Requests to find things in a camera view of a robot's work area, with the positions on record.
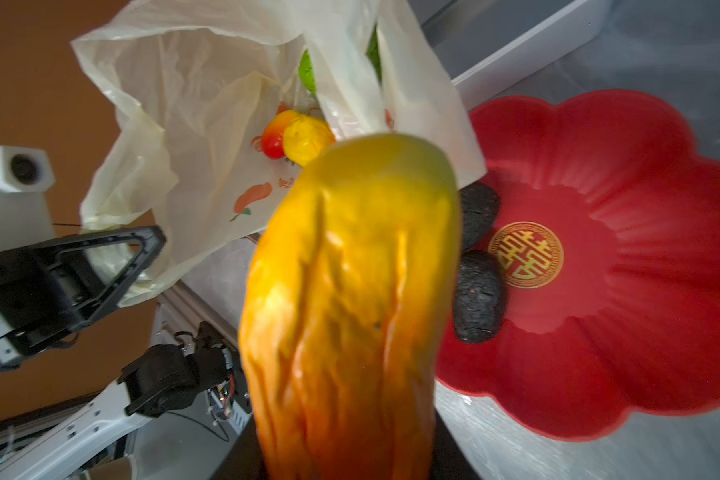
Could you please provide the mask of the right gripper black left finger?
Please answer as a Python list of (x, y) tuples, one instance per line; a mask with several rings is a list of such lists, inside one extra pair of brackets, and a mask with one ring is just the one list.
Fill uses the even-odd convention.
[(251, 418), (221, 461), (212, 480), (265, 480), (267, 469), (257, 436), (256, 422)]

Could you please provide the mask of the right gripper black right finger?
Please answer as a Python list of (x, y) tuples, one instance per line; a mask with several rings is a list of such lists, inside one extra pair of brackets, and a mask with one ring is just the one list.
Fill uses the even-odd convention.
[(479, 480), (441, 415), (435, 412), (435, 433), (430, 469), (432, 480)]

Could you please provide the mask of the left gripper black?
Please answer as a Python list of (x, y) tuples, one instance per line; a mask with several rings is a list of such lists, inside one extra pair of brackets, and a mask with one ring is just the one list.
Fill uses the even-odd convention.
[(166, 244), (158, 226), (0, 252), (0, 369), (16, 369), (118, 309)]

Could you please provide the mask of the dark avocado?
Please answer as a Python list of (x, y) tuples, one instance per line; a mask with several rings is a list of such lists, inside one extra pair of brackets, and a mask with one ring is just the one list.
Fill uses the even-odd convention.
[(485, 251), (465, 252), (460, 259), (453, 302), (454, 333), (465, 344), (481, 344), (500, 331), (508, 292), (498, 261)]
[(460, 190), (463, 252), (476, 246), (491, 230), (500, 210), (500, 197), (490, 186), (475, 182)]

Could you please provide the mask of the red yellow mango top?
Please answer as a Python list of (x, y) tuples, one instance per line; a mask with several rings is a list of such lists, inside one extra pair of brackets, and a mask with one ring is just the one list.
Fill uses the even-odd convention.
[(273, 479), (425, 479), (461, 207), (446, 155), (345, 140), (301, 172), (261, 237), (239, 344)]

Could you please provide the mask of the cream plastic bag orange print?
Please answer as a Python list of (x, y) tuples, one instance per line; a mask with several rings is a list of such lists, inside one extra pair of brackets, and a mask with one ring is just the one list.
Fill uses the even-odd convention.
[[(298, 76), (308, 35), (375, 19), (380, 93), (312, 95)], [(463, 102), (405, 1), (134, 1), (72, 48), (121, 130), (81, 204), (83, 227), (116, 229), (151, 212), (167, 239), (126, 307), (266, 227), (300, 172), (255, 145), (280, 107), (323, 114), (341, 140), (426, 139), (459, 186), (486, 171)]]

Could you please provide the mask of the red yellow peach front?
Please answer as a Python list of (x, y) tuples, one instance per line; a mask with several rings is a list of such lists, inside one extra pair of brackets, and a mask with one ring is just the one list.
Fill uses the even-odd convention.
[(286, 128), (298, 117), (295, 110), (284, 110), (278, 113), (267, 125), (260, 139), (261, 151), (270, 159), (278, 160), (285, 156), (283, 137)]

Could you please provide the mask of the yellow bumpy fruit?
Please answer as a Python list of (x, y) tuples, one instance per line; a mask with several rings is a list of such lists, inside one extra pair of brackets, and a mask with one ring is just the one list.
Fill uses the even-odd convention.
[(329, 125), (322, 119), (298, 114), (283, 132), (283, 150), (286, 157), (300, 166), (306, 166), (336, 141)]

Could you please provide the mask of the green custard apple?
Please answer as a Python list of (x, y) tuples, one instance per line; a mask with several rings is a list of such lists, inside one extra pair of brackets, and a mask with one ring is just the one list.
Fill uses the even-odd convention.
[(311, 32), (298, 65), (298, 76), (315, 97), (331, 102), (378, 95), (383, 87), (378, 20)]

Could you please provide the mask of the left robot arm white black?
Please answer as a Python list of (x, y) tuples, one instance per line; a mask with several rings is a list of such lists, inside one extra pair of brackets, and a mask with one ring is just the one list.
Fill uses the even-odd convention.
[[(166, 242), (156, 226), (72, 235), (0, 250), (0, 372), (70, 347), (113, 313)], [(150, 347), (67, 419), (22, 448), (0, 447), (0, 479), (62, 479), (101, 450), (197, 397), (242, 430), (251, 404), (239, 352), (208, 322)]]

